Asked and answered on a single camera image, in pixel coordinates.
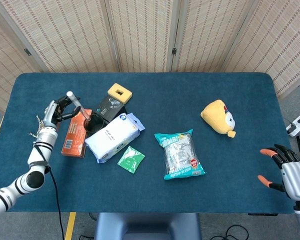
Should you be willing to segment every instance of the green packet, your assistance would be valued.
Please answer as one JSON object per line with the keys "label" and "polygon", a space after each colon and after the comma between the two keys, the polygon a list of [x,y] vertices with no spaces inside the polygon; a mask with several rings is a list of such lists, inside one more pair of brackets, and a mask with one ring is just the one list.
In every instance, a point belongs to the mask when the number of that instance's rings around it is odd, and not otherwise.
{"label": "green packet", "polygon": [[129,146],[120,158],[118,165],[134,174],[144,158],[145,155]]}

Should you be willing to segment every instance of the yellow sponge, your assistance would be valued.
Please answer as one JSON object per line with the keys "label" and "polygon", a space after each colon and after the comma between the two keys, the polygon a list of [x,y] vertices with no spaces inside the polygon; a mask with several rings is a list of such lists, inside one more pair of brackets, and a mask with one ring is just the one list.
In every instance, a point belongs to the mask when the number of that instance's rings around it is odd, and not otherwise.
{"label": "yellow sponge", "polygon": [[132,97],[132,92],[118,83],[113,84],[112,87],[108,90],[109,96],[117,99],[119,102],[126,104],[129,99]]}

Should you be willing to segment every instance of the woven panel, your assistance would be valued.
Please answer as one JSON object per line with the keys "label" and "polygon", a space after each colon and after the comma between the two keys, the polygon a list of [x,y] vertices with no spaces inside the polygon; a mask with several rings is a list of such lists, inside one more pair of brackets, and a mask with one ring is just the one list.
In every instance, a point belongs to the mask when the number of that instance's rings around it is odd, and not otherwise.
{"label": "woven panel", "polygon": [[35,70],[0,29],[0,110],[5,112],[16,77]]}
{"label": "woven panel", "polygon": [[172,4],[172,0],[109,0],[123,72],[166,71]]}
{"label": "woven panel", "polygon": [[261,0],[226,72],[264,72],[280,96],[300,78],[300,0]]}
{"label": "woven panel", "polygon": [[248,3],[190,0],[176,71],[217,71],[247,14]]}
{"label": "woven panel", "polygon": [[51,72],[113,72],[98,0],[1,0]]}

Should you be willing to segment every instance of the orange box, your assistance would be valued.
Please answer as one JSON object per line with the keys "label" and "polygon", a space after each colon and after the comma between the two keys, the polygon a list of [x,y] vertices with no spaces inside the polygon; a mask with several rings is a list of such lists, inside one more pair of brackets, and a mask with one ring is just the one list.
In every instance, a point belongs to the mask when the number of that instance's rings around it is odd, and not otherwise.
{"label": "orange box", "polygon": [[[91,115],[92,110],[85,110],[89,115]],[[61,154],[64,156],[83,158],[86,153],[86,143],[85,139],[87,136],[87,131],[84,127],[85,117],[79,112],[76,116],[71,118],[71,122],[66,133],[64,144],[62,147]]]}

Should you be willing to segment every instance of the orange fingertip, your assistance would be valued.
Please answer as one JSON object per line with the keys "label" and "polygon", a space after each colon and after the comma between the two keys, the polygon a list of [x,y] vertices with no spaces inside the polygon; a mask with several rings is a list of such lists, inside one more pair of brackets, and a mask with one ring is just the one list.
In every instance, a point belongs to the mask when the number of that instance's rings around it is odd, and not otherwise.
{"label": "orange fingertip", "polygon": [[269,188],[269,185],[272,184],[272,181],[267,180],[264,176],[258,175],[258,179],[260,182],[265,185],[267,188]]}
{"label": "orange fingertip", "polygon": [[278,153],[276,153],[275,151],[272,151],[270,149],[261,149],[260,150],[260,153],[263,154],[263,155],[267,155],[267,156],[270,156],[270,157],[273,157],[274,155],[277,155]]}

